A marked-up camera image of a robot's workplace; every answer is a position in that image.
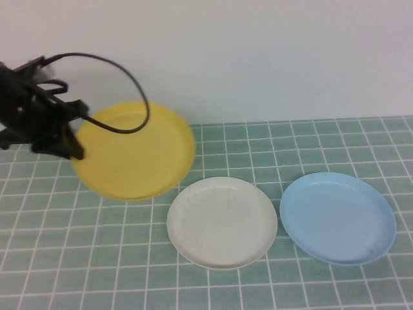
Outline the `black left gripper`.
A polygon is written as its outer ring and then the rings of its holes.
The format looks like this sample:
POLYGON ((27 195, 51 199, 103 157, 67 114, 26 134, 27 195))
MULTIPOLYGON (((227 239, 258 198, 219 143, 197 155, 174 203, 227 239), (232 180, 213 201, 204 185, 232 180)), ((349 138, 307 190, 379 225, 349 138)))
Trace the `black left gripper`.
POLYGON ((1 149, 27 144, 36 154, 83 160, 84 148, 69 125, 70 112, 50 99, 67 92, 68 85, 38 78, 45 66, 43 56, 15 69, 1 64, 1 149))

